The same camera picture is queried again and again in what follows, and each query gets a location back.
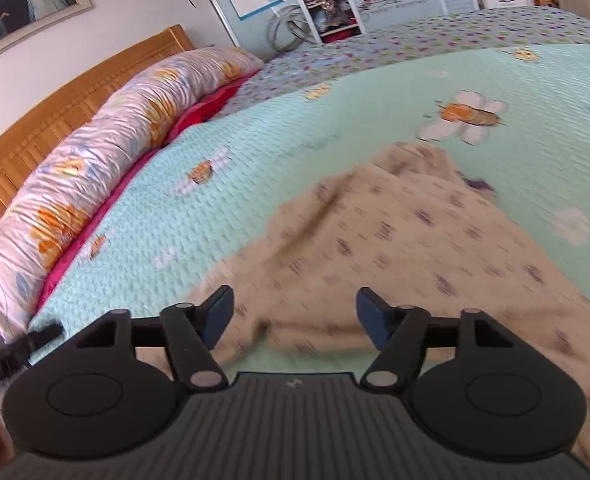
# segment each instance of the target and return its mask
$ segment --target wooden headboard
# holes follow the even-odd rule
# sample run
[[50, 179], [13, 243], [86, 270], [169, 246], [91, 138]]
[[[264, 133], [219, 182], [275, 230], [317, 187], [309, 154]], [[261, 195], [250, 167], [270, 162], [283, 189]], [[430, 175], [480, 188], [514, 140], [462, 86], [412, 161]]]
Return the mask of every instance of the wooden headboard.
[[150, 65], [191, 49], [179, 25], [167, 28], [73, 79], [8, 128], [0, 136], [0, 217], [30, 172], [113, 92]]

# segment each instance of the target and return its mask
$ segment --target long pillow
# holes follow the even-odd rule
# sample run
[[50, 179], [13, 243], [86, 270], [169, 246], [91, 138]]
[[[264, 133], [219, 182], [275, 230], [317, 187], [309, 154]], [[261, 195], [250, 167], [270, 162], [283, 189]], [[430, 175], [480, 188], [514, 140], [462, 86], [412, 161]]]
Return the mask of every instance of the long pillow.
[[256, 72], [240, 48], [169, 57], [115, 92], [26, 179], [0, 218], [0, 335], [24, 333], [44, 279], [124, 174], [202, 96]]

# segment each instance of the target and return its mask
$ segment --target pink fabric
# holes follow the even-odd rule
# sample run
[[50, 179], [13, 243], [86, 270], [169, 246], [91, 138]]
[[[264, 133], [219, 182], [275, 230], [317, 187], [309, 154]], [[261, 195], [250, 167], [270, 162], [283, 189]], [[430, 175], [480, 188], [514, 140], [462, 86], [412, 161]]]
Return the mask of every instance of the pink fabric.
[[[236, 81], [233, 81], [228, 85], [222, 86], [222, 88], [220, 88], [216, 92], [207, 95], [199, 102], [197, 102], [195, 105], [188, 108], [182, 115], [179, 116], [179, 119], [177, 119], [174, 126], [168, 133], [168, 136], [164, 141], [164, 146], [167, 146], [170, 142], [177, 138], [179, 134], [182, 133], [182, 131], [188, 128], [188, 126], [191, 126], [192, 124], [203, 123], [209, 120], [213, 115], [215, 115], [224, 107], [226, 102], [237, 93], [239, 87], [243, 85], [246, 81], [248, 81], [250, 78], [251, 76], [246, 76]], [[104, 204], [102, 204], [102, 206], [97, 210], [95, 215], [92, 217], [91, 221], [88, 222], [86, 227], [70, 243], [70, 245], [61, 255], [57, 263], [53, 266], [53, 269], [46, 277], [46, 280], [44, 280], [44, 286], [41, 289], [40, 299], [37, 302], [37, 312], [44, 305], [46, 300], [52, 294], [53, 290], [55, 290], [56, 286], [59, 284], [60, 280], [63, 278], [64, 274], [68, 270], [68, 267], [77, 256], [77, 253], [82, 249], [84, 244], [92, 236], [95, 229], [97, 229], [97, 226], [102, 221], [106, 213], [117, 201], [121, 193], [126, 189], [126, 186], [139, 172], [139, 170], [141, 170], [141, 168], [143, 168], [146, 165], [146, 163], [151, 158], [153, 158], [159, 150], [160, 149], [158, 148], [156, 150], [148, 152], [142, 158], [140, 158], [133, 165], [132, 168], [130, 168], [130, 171], [124, 176], [123, 179], [121, 179], [117, 187], [113, 189], [110, 196], [106, 199], [106, 202], [104, 202]]]

